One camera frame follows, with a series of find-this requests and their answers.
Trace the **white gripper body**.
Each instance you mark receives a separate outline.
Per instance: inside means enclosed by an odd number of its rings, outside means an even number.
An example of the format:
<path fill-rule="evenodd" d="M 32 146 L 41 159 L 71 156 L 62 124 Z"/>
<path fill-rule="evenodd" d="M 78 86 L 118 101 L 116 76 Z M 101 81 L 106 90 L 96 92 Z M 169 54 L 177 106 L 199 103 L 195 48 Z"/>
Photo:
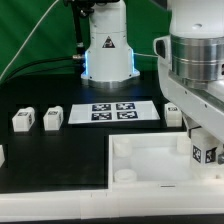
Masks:
<path fill-rule="evenodd" d="M 183 113 L 224 142 L 224 80 L 210 82 L 205 91 L 183 85 L 170 70 L 170 64 L 158 58 L 161 91 Z"/>

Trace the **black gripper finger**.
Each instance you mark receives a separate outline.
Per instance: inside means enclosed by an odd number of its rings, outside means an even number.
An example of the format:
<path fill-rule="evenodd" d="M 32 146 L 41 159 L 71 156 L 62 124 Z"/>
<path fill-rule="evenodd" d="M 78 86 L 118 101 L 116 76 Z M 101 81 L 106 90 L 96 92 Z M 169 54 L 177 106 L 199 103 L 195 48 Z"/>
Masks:
<path fill-rule="evenodd" d="M 197 122 L 195 122 L 193 119 L 191 119 L 189 116 L 184 117 L 184 123 L 187 129 L 188 137 L 191 137 L 191 132 L 193 129 L 200 128 L 200 125 Z"/>
<path fill-rule="evenodd" d="M 218 147 L 217 163 L 224 164 L 224 144 Z"/>

